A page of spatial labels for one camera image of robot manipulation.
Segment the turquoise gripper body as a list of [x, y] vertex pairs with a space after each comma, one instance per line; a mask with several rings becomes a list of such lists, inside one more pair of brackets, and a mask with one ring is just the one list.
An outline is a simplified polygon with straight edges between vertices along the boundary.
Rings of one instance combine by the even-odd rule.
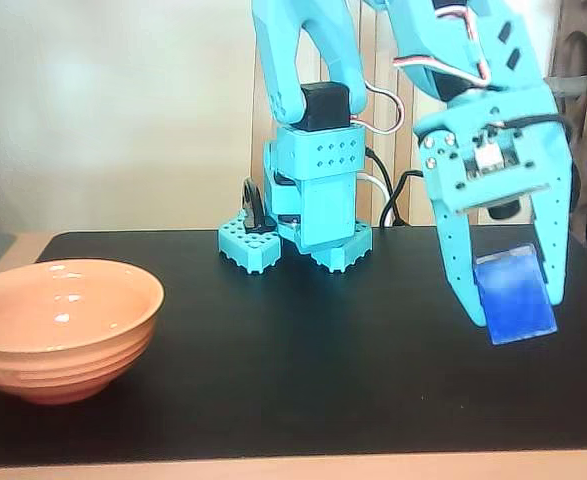
[[567, 127], [545, 85], [469, 93], [414, 127], [420, 142], [436, 130], [455, 137], [444, 201], [511, 201], [572, 180]]

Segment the turquoise gripper finger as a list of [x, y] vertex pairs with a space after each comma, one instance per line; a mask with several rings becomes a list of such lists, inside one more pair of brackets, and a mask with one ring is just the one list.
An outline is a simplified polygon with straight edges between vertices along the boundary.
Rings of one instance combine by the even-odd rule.
[[534, 227], [543, 256], [542, 267], [552, 305], [563, 301], [569, 236], [570, 181], [553, 181], [532, 194]]
[[468, 216], [456, 213], [444, 202], [444, 186], [455, 187], [458, 181], [446, 172], [457, 155], [455, 137], [446, 130], [427, 134], [420, 142], [420, 161], [428, 198], [431, 202], [446, 279], [470, 320], [486, 326], [472, 269], [472, 244]]

